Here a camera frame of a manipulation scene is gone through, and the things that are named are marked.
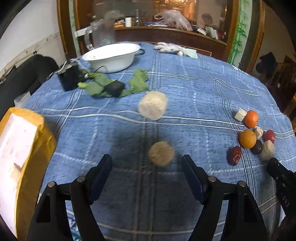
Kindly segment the black cube device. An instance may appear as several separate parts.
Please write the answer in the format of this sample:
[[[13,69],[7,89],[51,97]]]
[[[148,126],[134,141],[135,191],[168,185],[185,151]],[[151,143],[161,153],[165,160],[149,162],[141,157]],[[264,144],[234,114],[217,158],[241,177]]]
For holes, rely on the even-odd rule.
[[[81,82],[80,70],[76,62],[66,62],[55,74],[58,75],[65,91],[76,89]]]

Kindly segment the small black adapter box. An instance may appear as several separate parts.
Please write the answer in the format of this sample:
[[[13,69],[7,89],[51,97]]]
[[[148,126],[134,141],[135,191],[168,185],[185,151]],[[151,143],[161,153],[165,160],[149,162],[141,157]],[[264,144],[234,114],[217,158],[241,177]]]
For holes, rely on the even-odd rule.
[[[104,91],[113,97],[119,97],[124,89],[125,84],[118,80],[114,80],[104,87]]]

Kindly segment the beige foam round piece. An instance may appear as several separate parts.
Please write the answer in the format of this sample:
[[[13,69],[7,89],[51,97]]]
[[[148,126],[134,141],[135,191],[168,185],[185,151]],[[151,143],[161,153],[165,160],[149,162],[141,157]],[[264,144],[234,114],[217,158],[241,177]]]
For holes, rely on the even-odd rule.
[[[168,166],[175,156],[175,149],[167,142],[156,142],[148,152],[149,160],[157,166]]]

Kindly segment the orange tangerine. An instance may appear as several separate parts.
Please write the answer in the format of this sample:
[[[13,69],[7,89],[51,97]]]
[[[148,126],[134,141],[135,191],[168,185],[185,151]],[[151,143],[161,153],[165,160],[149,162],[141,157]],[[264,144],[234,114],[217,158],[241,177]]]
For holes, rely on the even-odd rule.
[[[244,122],[248,128],[254,128],[257,125],[258,119],[259,116],[257,112],[254,110],[249,110],[244,117]]]
[[[256,134],[251,129],[244,130],[239,136],[239,142],[245,149],[251,149],[256,144]]]

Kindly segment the white foam cube small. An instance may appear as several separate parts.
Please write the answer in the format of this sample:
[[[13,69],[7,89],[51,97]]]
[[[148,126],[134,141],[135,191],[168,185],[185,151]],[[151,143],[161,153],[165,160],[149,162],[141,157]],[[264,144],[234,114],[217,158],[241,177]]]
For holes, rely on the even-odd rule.
[[[257,139],[260,139],[260,138],[263,136],[264,131],[263,131],[262,128],[260,128],[260,127],[255,127],[255,128],[253,129],[253,131],[254,131],[254,133],[255,133]]]

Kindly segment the beige foam chunk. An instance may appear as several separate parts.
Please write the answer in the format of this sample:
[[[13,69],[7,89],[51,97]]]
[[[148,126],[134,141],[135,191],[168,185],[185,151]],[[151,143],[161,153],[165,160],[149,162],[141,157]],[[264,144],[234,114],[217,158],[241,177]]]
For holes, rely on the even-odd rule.
[[[275,147],[272,141],[267,140],[262,145],[262,152],[259,157],[262,161],[268,161],[275,154]]]

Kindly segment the yellow cardboard tray box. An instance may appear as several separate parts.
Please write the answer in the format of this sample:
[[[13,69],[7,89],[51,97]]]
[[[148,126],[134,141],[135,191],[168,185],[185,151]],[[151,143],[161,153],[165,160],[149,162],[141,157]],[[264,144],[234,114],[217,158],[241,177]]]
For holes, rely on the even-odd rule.
[[[10,108],[1,119],[1,216],[25,240],[45,171],[57,145],[45,118]]]

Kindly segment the green fabric leaves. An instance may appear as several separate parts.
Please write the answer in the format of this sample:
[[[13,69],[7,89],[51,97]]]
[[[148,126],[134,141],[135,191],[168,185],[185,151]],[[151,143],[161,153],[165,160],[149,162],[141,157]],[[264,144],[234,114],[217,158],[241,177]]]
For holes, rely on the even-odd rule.
[[[141,70],[136,68],[133,72],[132,78],[128,82],[129,88],[125,87],[125,83],[109,79],[103,73],[90,72],[86,73],[86,78],[91,79],[88,83],[78,82],[77,86],[84,89],[86,93],[94,97],[124,97],[131,94],[148,91],[149,70]]]

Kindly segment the dark brown round fruit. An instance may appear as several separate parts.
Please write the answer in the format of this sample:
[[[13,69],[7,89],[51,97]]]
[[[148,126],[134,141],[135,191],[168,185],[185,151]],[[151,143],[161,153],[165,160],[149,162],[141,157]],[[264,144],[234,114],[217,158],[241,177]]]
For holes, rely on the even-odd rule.
[[[255,145],[250,148],[250,151],[254,155],[259,155],[263,150],[263,144],[261,140],[256,140]]]

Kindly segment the white work glove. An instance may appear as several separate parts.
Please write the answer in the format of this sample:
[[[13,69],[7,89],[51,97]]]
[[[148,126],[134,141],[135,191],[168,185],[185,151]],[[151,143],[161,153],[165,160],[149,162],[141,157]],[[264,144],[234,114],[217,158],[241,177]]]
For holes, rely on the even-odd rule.
[[[184,47],[173,43],[158,42],[156,45],[154,45],[154,49],[159,50],[161,53],[173,53],[177,54],[178,56],[188,55],[187,50]]]

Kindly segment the white enamel basin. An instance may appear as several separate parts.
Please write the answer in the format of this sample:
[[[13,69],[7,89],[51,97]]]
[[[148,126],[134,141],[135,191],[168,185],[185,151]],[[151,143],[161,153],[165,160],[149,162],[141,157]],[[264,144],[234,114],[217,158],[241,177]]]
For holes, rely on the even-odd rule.
[[[114,73],[128,68],[135,56],[145,54],[144,49],[135,43],[116,43],[93,49],[82,56],[95,71]]]

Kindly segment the dark red jujube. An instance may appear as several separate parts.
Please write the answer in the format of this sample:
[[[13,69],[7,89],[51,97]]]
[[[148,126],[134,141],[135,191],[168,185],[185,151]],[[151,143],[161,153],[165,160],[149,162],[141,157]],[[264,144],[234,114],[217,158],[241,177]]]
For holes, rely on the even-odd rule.
[[[232,166],[236,166],[241,158],[242,150],[239,146],[230,148],[227,151],[227,162]]]

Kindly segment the light green cloth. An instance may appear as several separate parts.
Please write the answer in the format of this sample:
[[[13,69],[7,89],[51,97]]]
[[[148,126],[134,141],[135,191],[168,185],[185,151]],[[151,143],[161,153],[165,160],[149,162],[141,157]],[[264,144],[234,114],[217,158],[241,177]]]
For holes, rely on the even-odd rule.
[[[189,49],[189,48],[185,48],[183,50],[184,55],[190,57],[190,58],[195,58],[198,59],[198,54],[197,51],[195,49]]]

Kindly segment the large beige foam cylinder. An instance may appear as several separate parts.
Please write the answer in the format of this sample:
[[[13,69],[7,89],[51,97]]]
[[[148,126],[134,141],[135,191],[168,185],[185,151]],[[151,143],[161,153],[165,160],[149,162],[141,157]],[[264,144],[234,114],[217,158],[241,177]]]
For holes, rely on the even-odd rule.
[[[168,106],[167,96],[158,91],[148,92],[138,104],[138,112],[150,120],[157,121],[165,113]]]

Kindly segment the red apple ball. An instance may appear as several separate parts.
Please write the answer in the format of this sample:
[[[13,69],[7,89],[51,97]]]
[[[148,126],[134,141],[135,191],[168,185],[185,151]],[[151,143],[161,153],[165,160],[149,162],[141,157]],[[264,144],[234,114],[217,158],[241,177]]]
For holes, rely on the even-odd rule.
[[[275,137],[275,133],[272,130],[267,130],[264,134],[263,134],[263,140],[264,142],[266,141],[271,141],[273,144],[276,141],[276,137]]]

